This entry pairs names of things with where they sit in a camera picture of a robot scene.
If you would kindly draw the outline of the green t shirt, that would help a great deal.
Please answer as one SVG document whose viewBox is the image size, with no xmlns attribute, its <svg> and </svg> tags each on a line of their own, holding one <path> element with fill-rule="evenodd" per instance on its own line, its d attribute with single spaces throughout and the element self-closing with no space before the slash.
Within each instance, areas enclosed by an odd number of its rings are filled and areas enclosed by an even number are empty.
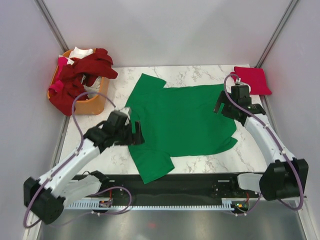
<svg viewBox="0 0 320 240">
<path fill-rule="evenodd" d="M 144 184 L 171 172 L 172 158 L 215 155 L 238 142 L 235 121 L 213 112 L 223 84 L 165 85 L 163 79 L 142 74 L 126 102 L 144 138 L 143 144 L 128 147 Z"/>
</svg>

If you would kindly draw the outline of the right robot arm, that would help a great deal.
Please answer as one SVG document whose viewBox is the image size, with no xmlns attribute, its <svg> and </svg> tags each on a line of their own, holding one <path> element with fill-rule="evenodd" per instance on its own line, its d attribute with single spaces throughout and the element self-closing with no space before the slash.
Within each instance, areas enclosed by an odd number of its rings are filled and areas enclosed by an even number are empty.
<svg viewBox="0 0 320 240">
<path fill-rule="evenodd" d="M 263 173 L 240 173 L 229 184 L 233 196 L 240 197 L 250 190 L 262 194 L 267 201 L 303 198 L 309 165 L 285 147 L 270 126 L 263 107 L 252 103 L 247 85 L 236 84 L 230 92 L 222 90 L 213 111 L 241 123 L 267 164 Z"/>
</svg>

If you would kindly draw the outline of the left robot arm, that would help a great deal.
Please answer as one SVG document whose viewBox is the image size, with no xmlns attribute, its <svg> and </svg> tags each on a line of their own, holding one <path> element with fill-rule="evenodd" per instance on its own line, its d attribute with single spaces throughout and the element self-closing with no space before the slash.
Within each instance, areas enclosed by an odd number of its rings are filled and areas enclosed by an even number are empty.
<svg viewBox="0 0 320 240">
<path fill-rule="evenodd" d="M 23 184 L 23 203 L 39 221 L 49 225 L 56 221 L 65 207 L 84 197 L 106 196 L 110 185 L 105 176 L 93 171 L 77 182 L 71 182 L 77 173 L 106 149 L 113 146 L 134 146 L 144 143 L 141 125 L 131 122 L 131 109 L 113 110 L 108 119 L 81 135 L 79 146 L 68 158 L 42 176 L 29 177 Z"/>
</svg>

